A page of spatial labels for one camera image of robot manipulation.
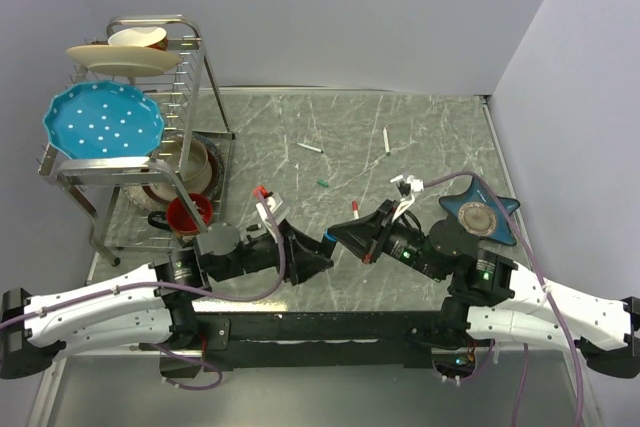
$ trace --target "cable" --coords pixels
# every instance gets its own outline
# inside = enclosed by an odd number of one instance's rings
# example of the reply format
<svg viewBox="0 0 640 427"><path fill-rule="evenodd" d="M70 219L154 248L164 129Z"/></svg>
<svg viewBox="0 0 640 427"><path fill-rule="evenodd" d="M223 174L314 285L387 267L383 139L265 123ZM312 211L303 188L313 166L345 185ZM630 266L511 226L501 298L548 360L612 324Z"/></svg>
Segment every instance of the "cable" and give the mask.
<svg viewBox="0 0 640 427"><path fill-rule="evenodd" d="M482 187L484 187L487 190L487 192L489 193L489 196L495 202L498 209L500 210L500 213L503 215L504 219L507 221L509 228L514 233L518 241L524 247L524 250L527 253L527 257L531 262L531 270L536 275L538 282L540 283L540 285L544 286L545 279L540 271L538 259L533 253L531 246L529 246L528 242L524 238L524 235L522 235L522 232L520 232L520 229L518 228L517 224L514 222L514 220L511 218L507 210L504 208L504 206L502 205L502 202L500 202L500 199L498 199L498 195L489 186L489 184L485 182L485 180L482 177L480 177L475 172L471 172L470 170L461 170L459 172L454 172L452 174L445 175L444 177L440 177L439 179L432 180L430 182L424 182L424 188L427 189L429 187L433 187L435 185L441 184L443 182L446 182L448 180L452 180L452 179L455 179L456 177L461 177L461 176L473 177L480 183ZM551 292L546 292L546 296L547 296L547 301L551 306L551 310L553 310L554 315L558 319L558 325L560 325L562 332L564 333L564 336L567 339L567 343L569 344L569 351L571 352L571 360L573 361L573 368L576 373L576 410L575 410L575 416L573 418L573 427L580 427L580 423L582 420L582 410L584 408L584 385L583 385L583 378L582 378L582 368L580 366L580 357L578 356L578 349L573 343L573 337L571 335L571 331L569 330L569 326L567 325L567 321L562 315L562 312L560 312L560 309L558 308L558 304L553 298L553 295L551 295Z"/></svg>
<svg viewBox="0 0 640 427"><path fill-rule="evenodd" d="M405 215L406 215L407 217L409 217L409 218L413 221L414 226L415 226L415 228L416 228L416 229L418 229L419 231L422 231L422 225L420 224L420 221L419 221L419 220L418 220L418 218L414 215L414 213L413 213L413 212L411 212L410 210L405 211L405 212L400 216L400 218L402 219L402 221L403 221L404 225L406 225L407 227L411 227L411 226L409 225L409 222L407 221L407 219L406 219Z"/></svg>
<svg viewBox="0 0 640 427"><path fill-rule="evenodd" d="M461 384L477 378L489 366L489 360L491 360L491 357L493 357L493 349L494 349L494 347L495 347L495 341L492 339L491 342L489 343L489 348L487 349L487 354L485 355L484 359L482 359L482 363L480 364L480 366L478 368L476 368L471 373L471 375L469 375L468 377L461 378L460 379L460 383ZM454 379L447 379L447 380L449 382L457 383L457 381L454 380Z"/></svg>
<svg viewBox="0 0 640 427"><path fill-rule="evenodd" d="M520 401L522 400L522 393L524 392L524 385L527 382L527 373L529 370L529 345L522 345L524 347L524 365L522 366L522 378L520 379L518 395L516 395L516 401L513 404L513 412L511 413L511 427L516 427L518 423L518 410L520 409Z"/></svg>
<svg viewBox="0 0 640 427"><path fill-rule="evenodd" d="M262 193L257 191L256 192L256 197L258 197L258 201L262 204L262 206L264 207L265 212L267 213L267 217L269 218L269 222L271 223L271 226L273 227L273 231L275 232L276 243L278 245L278 256L279 256L278 278L276 279L274 284L269 289L265 290L261 294L252 295L252 296L249 296L249 297L236 297L236 296L233 296L233 295L209 292L209 291L206 291L206 290L203 290L203 289L198 289L196 287L190 287L190 286L187 286L187 285L180 285L180 284L173 284L171 282L159 281L159 282L137 282L137 283L134 283L134 284L119 286L118 287L119 292L125 292L125 291L128 291L128 290L139 289L139 288L144 288L144 287L160 287L160 288L164 288L164 289L180 290L182 292L189 292L189 293L192 293L192 294L200 295L202 297L209 297L209 298L213 298L213 299L227 300L227 301L231 301L231 302L254 302L256 300L264 299L264 298L270 296L271 294L273 294L276 290L278 290L278 288L280 287L280 285L282 284L282 282L284 280L284 275L285 275L285 270L286 270L286 257L285 257L285 253L284 253L284 239L283 239L282 234L280 232L280 229L278 227L278 222L276 221L275 217L273 216L273 213L269 209L269 205L265 201L264 196L262 195ZM59 302L57 304L54 304L54 305L51 305L51 306L48 306L48 307L44 308L42 313L54 312L56 310L64 309L66 307L71 307L72 305L76 305L76 304L79 304L81 302L86 302L86 301L97 299L97 298L104 297L104 296L107 296L107 295L114 295L113 290L105 289L105 290L101 290L101 291L98 291L98 292L93 292L91 294L86 294L86 295L83 295L81 297L77 297L75 299L65 300L63 302ZM16 317L13 317L13 318L11 318L9 320L6 320L6 321L0 323L0 330L4 330L4 329L6 329L6 328L8 328L8 327L10 327L10 326L12 326L14 324L19 323L19 322L24 322L25 320L32 319L33 317L36 317L38 315L41 315L41 313L31 312L29 314L18 315ZM151 344L151 345L153 347L155 347L156 349L158 349L160 352L164 353L165 355L169 355L169 356L175 357L177 359L184 360L185 362L189 362L190 364L209 367L210 369L212 369L213 371L215 371L219 375L218 380L216 382L214 382L213 384L209 385L209 386L192 387L192 386L178 384L177 382L175 382L172 379L167 379L167 382L169 382L171 385L178 385L179 388L185 389L185 390L208 390L208 389L211 389L213 387L216 387L222 381L222 372L215 365L207 363L204 360L194 360L194 359L190 359L188 357L181 356L179 354L171 352L165 346L162 346L162 345L157 345L157 344L156 345Z"/></svg>
<svg viewBox="0 0 640 427"><path fill-rule="evenodd" d="M193 364L193 365L199 365L200 367L208 367L211 370L213 370L217 375L218 378L216 379L215 382L213 382L212 384L209 385L202 385L202 386L196 386L196 385L185 385L185 384L181 384L179 382L176 382L173 379L169 379L167 377L165 377L165 380L168 384L173 385L179 389L182 390L193 390L193 391L202 391L202 390L211 390L216 388L218 385L220 385L220 383L222 382L222 371L220 370L220 368L218 368L216 365L210 363L210 362L206 362L204 359L193 359L191 357L186 357L184 355L180 355L180 354L176 354L175 352L170 351L169 349L165 348L163 345L159 345L159 344L151 344L151 346L157 350L159 350L160 352L162 352L165 355L168 355L169 357L173 357L174 359L178 359L182 362L187 362L189 364Z"/></svg>
<svg viewBox="0 0 640 427"><path fill-rule="evenodd" d="M476 341L467 342L467 359L472 362L476 361Z"/></svg>

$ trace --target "beige plate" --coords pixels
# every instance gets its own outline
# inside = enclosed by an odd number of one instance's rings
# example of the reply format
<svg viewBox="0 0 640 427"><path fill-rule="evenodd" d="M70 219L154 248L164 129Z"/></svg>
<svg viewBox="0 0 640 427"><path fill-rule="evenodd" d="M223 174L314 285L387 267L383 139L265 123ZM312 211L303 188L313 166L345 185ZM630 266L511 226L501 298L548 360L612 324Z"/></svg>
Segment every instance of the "beige plate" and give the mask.
<svg viewBox="0 0 640 427"><path fill-rule="evenodd" d="M93 72L122 77L153 77L180 63L174 53L133 45L80 45L67 55Z"/></svg>

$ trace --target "small stick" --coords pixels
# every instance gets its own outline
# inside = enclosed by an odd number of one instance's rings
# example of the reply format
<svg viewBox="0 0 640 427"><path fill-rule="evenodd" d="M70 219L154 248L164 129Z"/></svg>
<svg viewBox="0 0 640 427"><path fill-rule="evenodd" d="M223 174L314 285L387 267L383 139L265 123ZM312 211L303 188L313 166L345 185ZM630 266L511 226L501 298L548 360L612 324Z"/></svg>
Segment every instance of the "small stick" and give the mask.
<svg viewBox="0 0 640 427"><path fill-rule="evenodd" d="M387 126L382 129L382 136L384 137L384 151L387 155L391 155L391 149L389 149L389 134L387 134Z"/></svg>
<svg viewBox="0 0 640 427"><path fill-rule="evenodd" d="M302 144L300 142L296 142L296 144L298 144L300 147L302 147L303 149L307 149L307 150L312 150L314 152L318 152L319 154L324 154L324 150L319 149L317 147L311 147L310 145L307 144Z"/></svg>

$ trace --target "marble countertop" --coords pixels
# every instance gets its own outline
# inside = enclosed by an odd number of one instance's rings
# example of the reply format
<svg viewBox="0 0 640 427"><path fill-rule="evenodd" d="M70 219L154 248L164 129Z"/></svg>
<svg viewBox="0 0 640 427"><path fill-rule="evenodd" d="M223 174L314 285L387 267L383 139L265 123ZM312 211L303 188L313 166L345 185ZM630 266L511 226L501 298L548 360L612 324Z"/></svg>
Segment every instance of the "marble countertop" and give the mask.
<svg viewBox="0 0 640 427"><path fill-rule="evenodd" d="M327 226L353 218L351 201L356 200L365 215L385 199L398 198L389 179L402 172L431 180L457 170L474 170L499 195L509 195L479 97L247 90L224 93L223 99L237 139L227 165L222 217L238 227L258 221L251 195L258 184L279 192L292 205L290 223L317 239ZM196 129L220 129L214 112L213 97L201 94ZM385 155L385 126L391 156ZM321 147L325 154L303 149L296 142ZM320 179L329 187L319 186ZM411 210L425 230L446 216L438 198L464 191L469 182L456 179L419 195ZM519 246L483 244L525 260ZM151 258L148 253L123 252L118 268L98 259L92 281L121 275ZM440 308L447 295L448 282L434 282L387 256L364 265L338 246L333 258L333 268L305 284L283 285L263 301L234 304L201 299L194 305L197 311L433 310ZM275 275L269 269L213 288L255 294L269 287Z"/></svg>

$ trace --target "red bowl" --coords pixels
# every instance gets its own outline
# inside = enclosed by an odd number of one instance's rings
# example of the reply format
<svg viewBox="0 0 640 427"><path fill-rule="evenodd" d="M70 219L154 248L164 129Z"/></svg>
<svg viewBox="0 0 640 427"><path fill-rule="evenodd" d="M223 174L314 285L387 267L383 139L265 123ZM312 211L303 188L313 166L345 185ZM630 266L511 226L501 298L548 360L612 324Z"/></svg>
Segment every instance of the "red bowl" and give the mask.
<svg viewBox="0 0 640 427"><path fill-rule="evenodd" d="M209 225L213 218L213 206L209 199L201 194L189 194L196 204L202 220ZM189 213L180 202L179 198L173 199L167 208L167 223L171 229L179 235L193 235L198 233L198 226L189 216Z"/></svg>

